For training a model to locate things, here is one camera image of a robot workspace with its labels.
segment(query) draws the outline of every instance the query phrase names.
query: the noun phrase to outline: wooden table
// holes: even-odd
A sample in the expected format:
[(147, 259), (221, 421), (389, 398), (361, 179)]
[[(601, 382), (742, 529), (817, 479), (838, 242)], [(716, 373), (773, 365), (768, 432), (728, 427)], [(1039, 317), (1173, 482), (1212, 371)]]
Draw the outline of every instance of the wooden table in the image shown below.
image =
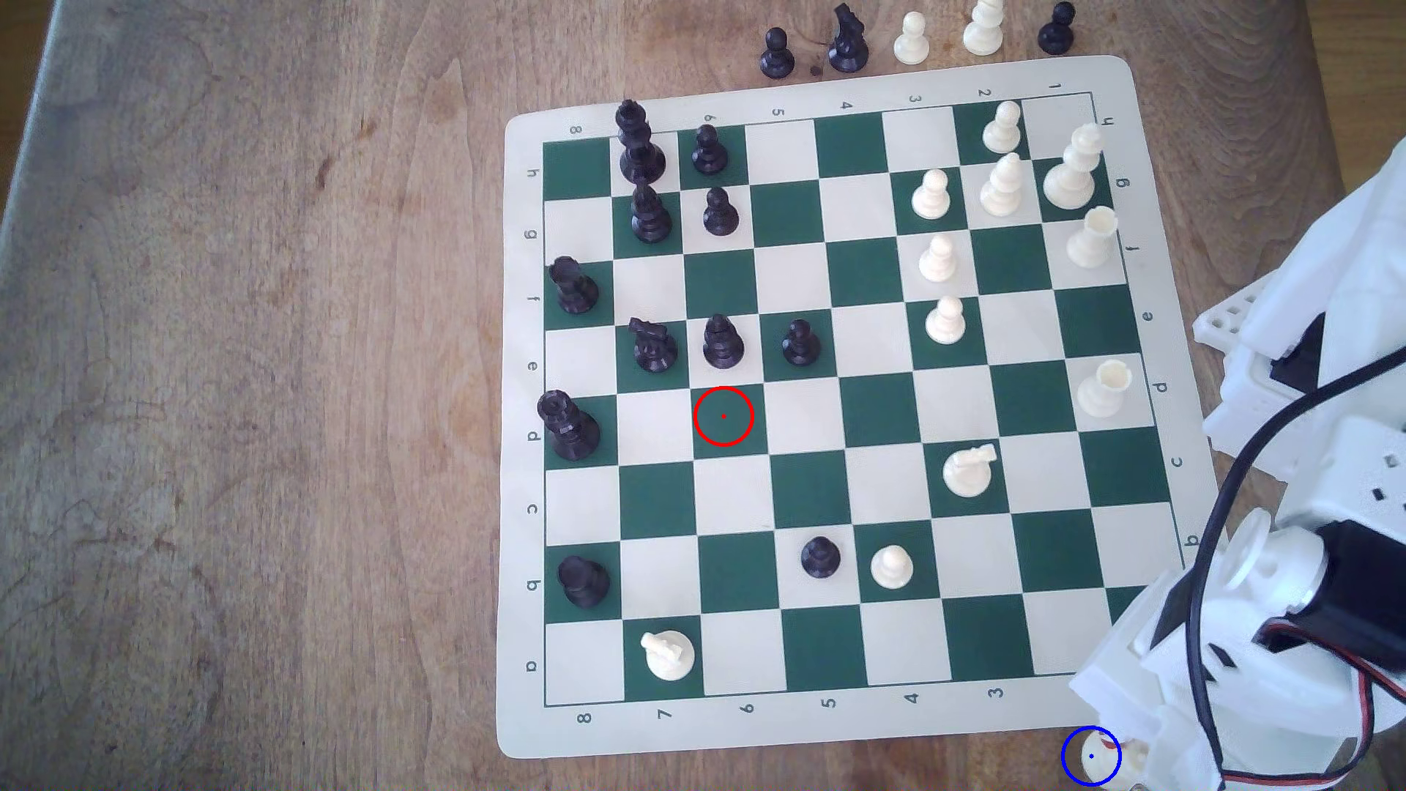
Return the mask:
[[(922, 4), (927, 67), (976, 62), (966, 4)], [(824, 1), (481, 6), (59, 7), (0, 237), (0, 788), (1077, 788), (1063, 731), (498, 752), (503, 125), (762, 86), (772, 24), (842, 77)], [(1042, 56), (1011, 6), (998, 58)], [(859, 0), (866, 73), (907, 10)], [(1076, 30), (1132, 65), (1189, 320), (1340, 195), (1305, 11)]]

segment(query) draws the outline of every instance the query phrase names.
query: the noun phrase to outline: black chess piece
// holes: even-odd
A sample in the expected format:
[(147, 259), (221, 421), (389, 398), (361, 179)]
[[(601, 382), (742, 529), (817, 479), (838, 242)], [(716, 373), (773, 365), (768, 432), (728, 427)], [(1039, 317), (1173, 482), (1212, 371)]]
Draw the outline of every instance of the black chess piece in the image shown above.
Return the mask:
[(815, 537), (800, 549), (800, 566), (811, 577), (824, 580), (839, 569), (839, 548), (825, 537)]
[(616, 110), (616, 125), (620, 126), (620, 174), (631, 184), (652, 184), (664, 174), (664, 150), (651, 142), (654, 131), (645, 119), (644, 107), (633, 98), (626, 98)]
[(567, 601), (582, 610), (600, 604), (610, 593), (610, 572), (579, 555), (568, 555), (557, 565), (557, 582)]
[(727, 190), (710, 187), (707, 191), (707, 208), (703, 209), (703, 229), (714, 236), (725, 236), (737, 230), (740, 216), (737, 207), (727, 200)]
[(786, 77), (796, 69), (796, 56), (786, 49), (786, 31), (766, 31), (766, 52), (762, 52), (762, 73), (773, 80)]
[(547, 267), (547, 274), (557, 285), (557, 303), (569, 313), (586, 312), (596, 306), (600, 298), (600, 287), (589, 274), (581, 271), (581, 264), (569, 254), (557, 257)]
[(1040, 28), (1038, 42), (1046, 55), (1063, 55), (1074, 46), (1074, 4), (1056, 3), (1050, 22)]
[(650, 184), (636, 184), (630, 198), (630, 229), (641, 242), (652, 244), (668, 237), (673, 218)]
[(865, 42), (865, 24), (849, 10), (848, 3), (835, 7), (835, 39), (830, 42), (830, 65), (838, 72), (852, 74), (869, 62), (869, 45)]
[(703, 124), (695, 136), (693, 167), (704, 176), (713, 176), (727, 167), (727, 148), (717, 139), (717, 126)]
[(782, 355), (793, 365), (808, 365), (820, 357), (820, 337), (804, 318), (793, 319), (782, 339)]
[(679, 358), (679, 341), (668, 326), (631, 318), (630, 332), (634, 332), (634, 361), (644, 370), (661, 372)]
[(703, 327), (703, 358), (716, 368), (730, 368), (742, 361), (747, 346), (737, 327), (723, 313), (713, 313)]
[(537, 416), (547, 429), (547, 444), (568, 462), (579, 462), (600, 447), (600, 424), (581, 412), (561, 389), (548, 389), (537, 399)]

